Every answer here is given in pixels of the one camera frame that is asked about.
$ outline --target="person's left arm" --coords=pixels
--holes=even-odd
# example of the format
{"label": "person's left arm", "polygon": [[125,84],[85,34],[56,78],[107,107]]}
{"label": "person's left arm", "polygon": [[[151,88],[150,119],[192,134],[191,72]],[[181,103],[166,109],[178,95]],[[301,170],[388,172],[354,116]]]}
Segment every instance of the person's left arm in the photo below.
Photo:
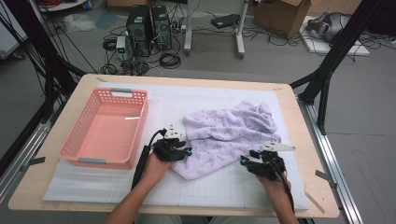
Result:
{"label": "person's left arm", "polygon": [[161,181],[166,170],[172,165],[173,162],[160,161],[155,153],[151,153],[148,156],[142,178],[134,189],[108,215],[105,224],[131,224],[146,196]]}

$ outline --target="pink plastic basket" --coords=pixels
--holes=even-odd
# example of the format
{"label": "pink plastic basket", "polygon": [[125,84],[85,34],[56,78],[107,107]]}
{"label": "pink plastic basket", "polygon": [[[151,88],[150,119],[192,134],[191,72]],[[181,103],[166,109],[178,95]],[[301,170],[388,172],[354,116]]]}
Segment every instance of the pink plastic basket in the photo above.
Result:
{"label": "pink plastic basket", "polygon": [[59,157],[78,166],[132,169],[148,111],[146,91],[96,88]]}

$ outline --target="gray floor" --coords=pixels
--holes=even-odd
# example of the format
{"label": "gray floor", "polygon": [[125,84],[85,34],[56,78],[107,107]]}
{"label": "gray floor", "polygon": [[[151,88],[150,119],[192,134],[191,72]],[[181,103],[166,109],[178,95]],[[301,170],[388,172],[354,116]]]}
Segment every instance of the gray floor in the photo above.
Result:
{"label": "gray floor", "polygon": [[[87,14],[97,21],[102,13],[96,9]],[[209,19],[196,22],[210,26]],[[104,63],[102,37],[124,23],[124,18],[118,18],[107,30],[95,29],[70,36],[98,69]],[[63,35],[61,37],[72,63],[91,71],[72,45]],[[161,73],[151,69],[147,76],[291,83],[315,71],[324,59],[308,53],[303,43],[297,47],[275,46],[268,43],[267,35],[257,35],[252,40],[245,38],[244,60],[235,54],[233,36],[194,34],[192,48],[189,57],[180,52],[182,64],[178,69],[160,68]],[[396,114],[393,98],[396,94],[396,50],[385,47],[369,50],[369,57],[357,57],[355,63],[345,58],[336,70],[330,89],[326,131],[363,222],[394,223],[396,153],[393,147],[396,137],[392,120]],[[42,104],[43,95],[28,60],[0,62],[0,71],[2,156]],[[0,206],[2,223],[98,223],[105,216],[103,213],[10,211],[7,200]],[[342,216],[315,221],[345,223]]]}

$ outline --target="lavender towel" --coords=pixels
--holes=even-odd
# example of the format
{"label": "lavender towel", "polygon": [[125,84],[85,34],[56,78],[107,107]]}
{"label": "lavender towel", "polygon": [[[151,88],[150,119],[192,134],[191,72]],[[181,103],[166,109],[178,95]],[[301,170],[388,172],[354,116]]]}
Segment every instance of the lavender towel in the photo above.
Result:
{"label": "lavender towel", "polygon": [[234,109],[201,110],[184,118],[192,155],[172,168],[185,179],[209,175],[258,150],[267,141],[280,142],[271,109],[244,101]]}

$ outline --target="person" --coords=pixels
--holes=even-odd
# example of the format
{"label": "person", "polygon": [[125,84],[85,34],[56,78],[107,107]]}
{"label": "person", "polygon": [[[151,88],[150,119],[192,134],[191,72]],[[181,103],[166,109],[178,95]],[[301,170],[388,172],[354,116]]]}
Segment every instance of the person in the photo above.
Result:
{"label": "person", "polygon": [[[163,179],[165,172],[172,165],[173,162],[160,161],[155,153],[151,153],[148,156],[148,161],[140,181],[107,216],[105,224],[133,223],[136,219],[137,211],[149,192],[161,181],[161,179]],[[291,210],[289,197],[284,190],[283,184],[279,181],[270,181],[261,176],[257,176],[257,178],[265,188],[268,200],[276,212],[279,223],[298,223],[296,216]]]}

